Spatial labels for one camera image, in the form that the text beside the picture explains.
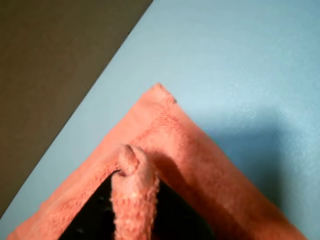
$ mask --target blue table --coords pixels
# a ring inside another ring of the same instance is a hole
[[[155,0],[12,201],[0,239],[156,82],[293,224],[320,239],[319,44],[316,0]]]

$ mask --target brown wall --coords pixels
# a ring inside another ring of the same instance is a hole
[[[0,1],[0,217],[150,3]]]

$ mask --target light blue surface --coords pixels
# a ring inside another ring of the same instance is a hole
[[[14,198],[0,239],[161,82],[290,221],[319,240],[319,44],[316,0],[155,0]]]

